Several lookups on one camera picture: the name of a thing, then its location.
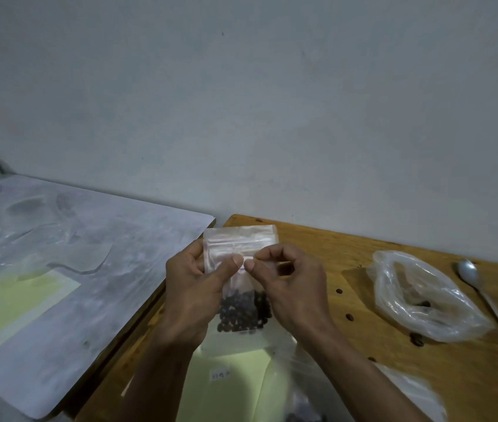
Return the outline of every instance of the white wall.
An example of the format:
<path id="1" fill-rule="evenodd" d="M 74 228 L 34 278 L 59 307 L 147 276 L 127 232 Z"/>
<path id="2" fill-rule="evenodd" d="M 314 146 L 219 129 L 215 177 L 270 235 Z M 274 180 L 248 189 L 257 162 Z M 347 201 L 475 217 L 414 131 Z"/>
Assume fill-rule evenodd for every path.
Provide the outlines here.
<path id="1" fill-rule="evenodd" d="M 0 0 L 0 158 L 498 261 L 498 0 Z"/>

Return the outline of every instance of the yellow paper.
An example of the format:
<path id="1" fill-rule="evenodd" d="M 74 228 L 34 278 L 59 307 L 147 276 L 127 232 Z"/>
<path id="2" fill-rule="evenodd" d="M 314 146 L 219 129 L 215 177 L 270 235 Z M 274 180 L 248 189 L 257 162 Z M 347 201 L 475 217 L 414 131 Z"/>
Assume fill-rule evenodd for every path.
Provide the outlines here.
<path id="1" fill-rule="evenodd" d="M 0 277 L 0 344 L 78 286 L 79 283 L 55 271 L 29 280 Z"/>

